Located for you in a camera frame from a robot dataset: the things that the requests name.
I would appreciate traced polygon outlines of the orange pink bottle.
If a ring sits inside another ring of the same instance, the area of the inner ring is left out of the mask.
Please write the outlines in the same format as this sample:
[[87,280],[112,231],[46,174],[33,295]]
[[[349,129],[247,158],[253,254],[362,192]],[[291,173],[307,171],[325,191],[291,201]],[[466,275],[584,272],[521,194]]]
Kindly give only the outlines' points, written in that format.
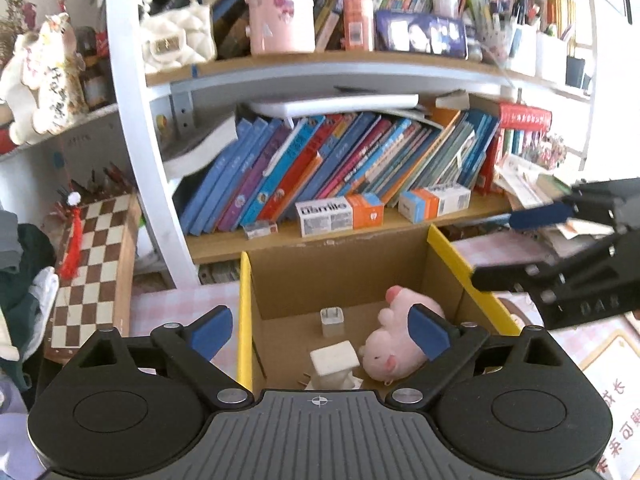
[[343,4],[345,49],[347,51],[373,51],[373,0],[343,0]]

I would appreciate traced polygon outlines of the white quilted pearl handbag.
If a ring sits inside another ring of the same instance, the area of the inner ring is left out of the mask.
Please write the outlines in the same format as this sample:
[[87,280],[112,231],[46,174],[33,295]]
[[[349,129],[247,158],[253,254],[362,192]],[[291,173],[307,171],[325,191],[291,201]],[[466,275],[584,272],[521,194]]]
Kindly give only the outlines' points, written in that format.
[[217,57],[210,6],[189,0],[179,9],[151,14],[154,0],[141,0],[142,58],[147,75],[198,65]]

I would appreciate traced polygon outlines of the red dictionary book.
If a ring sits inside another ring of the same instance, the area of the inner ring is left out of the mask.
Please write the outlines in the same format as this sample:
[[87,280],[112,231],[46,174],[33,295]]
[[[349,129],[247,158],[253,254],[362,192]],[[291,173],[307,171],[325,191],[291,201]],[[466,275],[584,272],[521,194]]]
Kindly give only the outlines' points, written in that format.
[[506,154],[521,155],[537,134],[548,133],[552,125],[550,110],[523,103],[495,101],[484,96],[470,95],[470,107],[495,118],[486,157],[475,183],[475,191],[487,195],[497,191],[494,185],[494,166]]

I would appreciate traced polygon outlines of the row of leaning books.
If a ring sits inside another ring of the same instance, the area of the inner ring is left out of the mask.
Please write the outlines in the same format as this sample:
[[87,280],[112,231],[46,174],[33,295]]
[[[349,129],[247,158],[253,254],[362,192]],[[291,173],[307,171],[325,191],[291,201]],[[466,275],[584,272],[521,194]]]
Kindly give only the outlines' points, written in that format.
[[309,116],[288,125],[279,118],[231,119],[230,141],[184,180],[178,205],[186,235],[250,230],[256,222],[301,218],[303,231],[331,209],[367,209],[377,226],[386,206],[421,188],[480,186],[497,119],[439,108],[431,124],[392,113]]

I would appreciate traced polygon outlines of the pink plush pig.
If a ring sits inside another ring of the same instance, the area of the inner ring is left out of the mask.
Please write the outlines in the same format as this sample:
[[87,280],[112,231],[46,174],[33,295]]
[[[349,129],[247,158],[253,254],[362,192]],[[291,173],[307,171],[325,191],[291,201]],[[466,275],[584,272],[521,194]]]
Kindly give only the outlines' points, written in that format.
[[444,318],[442,307],[431,297],[395,285],[386,290],[387,306],[378,312],[380,327],[370,333],[358,350],[361,366],[376,382],[390,385],[418,370],[427,357],[411,339],[408,314],[414,304],[422,304]]

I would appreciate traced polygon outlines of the messy paper pile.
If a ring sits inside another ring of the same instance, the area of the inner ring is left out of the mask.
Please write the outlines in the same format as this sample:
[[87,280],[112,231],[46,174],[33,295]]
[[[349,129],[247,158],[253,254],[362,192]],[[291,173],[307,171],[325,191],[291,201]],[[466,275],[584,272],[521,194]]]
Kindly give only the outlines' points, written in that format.
[[512,230],[541,235],[561,255],[613,233],[604,224],[563,219],[560,199],[570,192],[570,186],[553,172],[513,154],[503,155],[494,170],[492,184],[506,194],[511,205],[506,225]]

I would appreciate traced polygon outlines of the white bookshelf frame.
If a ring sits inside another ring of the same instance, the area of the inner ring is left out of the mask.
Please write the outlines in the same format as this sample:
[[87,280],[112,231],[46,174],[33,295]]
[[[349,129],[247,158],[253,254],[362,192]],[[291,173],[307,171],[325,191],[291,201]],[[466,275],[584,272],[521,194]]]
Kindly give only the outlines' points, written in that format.
[[186,103],[186,118],[254,99],[357,91],[449,91],[469,87],[506,94],[509,86],[548,91],[547,81],[489,64],[399,52],[328,51],[258,55],[145,76],[137,44],[138,0],[105,0],[108,47],[120,130],[152,241],[178,288],[198,286],[198,270],[181,232],[157,142],[152,105]]

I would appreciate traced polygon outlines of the yellow cardboard box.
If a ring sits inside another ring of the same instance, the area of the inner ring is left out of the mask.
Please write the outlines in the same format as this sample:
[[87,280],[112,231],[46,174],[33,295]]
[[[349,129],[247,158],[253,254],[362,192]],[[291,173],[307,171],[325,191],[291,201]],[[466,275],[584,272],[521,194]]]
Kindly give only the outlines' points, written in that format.
[[345,337],[360,346],[378,326],[386,290],[395,285],[433,298],[451,322],[518,334],[506,307],[472,286],[471,273],[434,226],[243,252],[236,379],[253,392],[298,388],[310,369],[309,353],[328,343],[321,309],[342,308]]

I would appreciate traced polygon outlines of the blue printed pencil case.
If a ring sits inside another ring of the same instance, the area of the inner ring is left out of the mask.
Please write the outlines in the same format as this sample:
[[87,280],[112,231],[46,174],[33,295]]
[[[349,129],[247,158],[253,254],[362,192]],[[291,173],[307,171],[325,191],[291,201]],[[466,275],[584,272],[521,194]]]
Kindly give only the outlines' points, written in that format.
[[465,26],[457,18],[397,10],[375,13],[376,45],[380,50],[468,57]]

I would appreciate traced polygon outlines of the wooden chessboard box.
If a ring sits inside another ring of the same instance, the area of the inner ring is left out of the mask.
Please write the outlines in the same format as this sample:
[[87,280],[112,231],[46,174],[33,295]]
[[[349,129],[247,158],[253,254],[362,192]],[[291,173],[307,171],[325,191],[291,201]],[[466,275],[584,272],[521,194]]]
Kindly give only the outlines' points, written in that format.
[[60,276],[44,335],[44,356],[68,362],[98,330],[129,334],[134,259],[141,208],[134,193],[81,205],[65,228],[58,256],[67,257],[76,226],[81,227],[78,265]]

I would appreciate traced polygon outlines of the pile of clothes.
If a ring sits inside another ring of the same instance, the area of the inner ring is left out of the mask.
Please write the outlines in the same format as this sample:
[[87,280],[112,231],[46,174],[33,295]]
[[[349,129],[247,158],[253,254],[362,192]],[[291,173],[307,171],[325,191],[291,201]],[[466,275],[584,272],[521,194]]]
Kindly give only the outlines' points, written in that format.
[[24,363],[42,343],[58,288],[55,263],[55,249],[38,226],[19,222],[13,212],[2,212],[1,312],[17,352],[1,360],[1,370],[21,392],[32,386]]

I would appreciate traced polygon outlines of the red tassel ornament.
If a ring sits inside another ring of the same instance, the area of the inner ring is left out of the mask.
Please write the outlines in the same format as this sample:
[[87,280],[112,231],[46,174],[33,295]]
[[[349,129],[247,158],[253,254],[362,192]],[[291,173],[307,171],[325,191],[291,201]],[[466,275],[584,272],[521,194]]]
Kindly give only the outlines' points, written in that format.
[[77,191],[73,191],[67,196],[67,205],[70,206],[72,213],[72,228],[70,229],[70,238],[62,266],[58,271],[58,275],[62,280],[71,281],[76,273],[80,261],[81,242],[82,242],[82,221],[80,213],[81,195]]

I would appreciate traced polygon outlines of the pink cylindrical tumbler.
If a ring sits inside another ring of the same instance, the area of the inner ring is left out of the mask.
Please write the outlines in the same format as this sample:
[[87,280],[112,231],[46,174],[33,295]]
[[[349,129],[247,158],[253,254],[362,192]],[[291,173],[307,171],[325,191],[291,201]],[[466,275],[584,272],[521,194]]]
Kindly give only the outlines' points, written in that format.
[[250,54],[314,52],[314,0],[245,0]]

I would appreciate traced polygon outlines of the small red white box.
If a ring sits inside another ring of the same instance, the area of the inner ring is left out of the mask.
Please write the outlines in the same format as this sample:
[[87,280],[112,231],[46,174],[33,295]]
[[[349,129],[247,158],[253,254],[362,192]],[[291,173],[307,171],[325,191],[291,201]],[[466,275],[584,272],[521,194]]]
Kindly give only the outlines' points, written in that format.
[[256,240],[256,238],[277,234],[279,229],[276,222],[269,220],[257,220],[243,226],[243,231],[248,240]]

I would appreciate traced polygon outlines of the small white plug adapter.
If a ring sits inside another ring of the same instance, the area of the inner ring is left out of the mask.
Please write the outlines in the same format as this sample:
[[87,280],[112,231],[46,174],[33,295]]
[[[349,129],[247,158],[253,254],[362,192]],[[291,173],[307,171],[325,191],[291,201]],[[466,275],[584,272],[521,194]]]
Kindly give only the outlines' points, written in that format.
[[335,338],[345,335],[345,317],[340,307],[328,307],[320,310],[322,335]]

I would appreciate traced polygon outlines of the floral lucky cat figure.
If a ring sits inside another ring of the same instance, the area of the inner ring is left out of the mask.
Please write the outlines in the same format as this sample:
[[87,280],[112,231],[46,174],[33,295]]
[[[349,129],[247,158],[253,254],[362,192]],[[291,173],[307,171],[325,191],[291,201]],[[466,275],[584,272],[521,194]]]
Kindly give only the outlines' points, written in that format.
[[76,48],[66,12],[48,15],[39,32],[16,38],[13,56],[1,75],[1,99],[12,114],[13,144],[37,144],[88,114],[80,81],[84,62]]

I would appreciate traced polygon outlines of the large white charger block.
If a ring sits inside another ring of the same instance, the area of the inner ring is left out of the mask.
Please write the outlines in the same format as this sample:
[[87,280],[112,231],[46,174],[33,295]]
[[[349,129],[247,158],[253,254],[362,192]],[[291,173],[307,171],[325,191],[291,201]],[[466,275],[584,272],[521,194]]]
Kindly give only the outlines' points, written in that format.
[[358,390],[363,380],[354,375],[360,367],[357,352],[348,340],[309,352],[312,373],[306,382],[299,382],[305,390]]

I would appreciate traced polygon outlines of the white orange toothpaste box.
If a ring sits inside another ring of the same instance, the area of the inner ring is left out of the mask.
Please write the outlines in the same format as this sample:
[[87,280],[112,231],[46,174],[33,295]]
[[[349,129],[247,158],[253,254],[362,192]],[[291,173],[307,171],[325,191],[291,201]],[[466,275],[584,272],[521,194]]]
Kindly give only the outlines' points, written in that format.
[[382,226],[385,205],[372,193],[295,204],[302,237]]

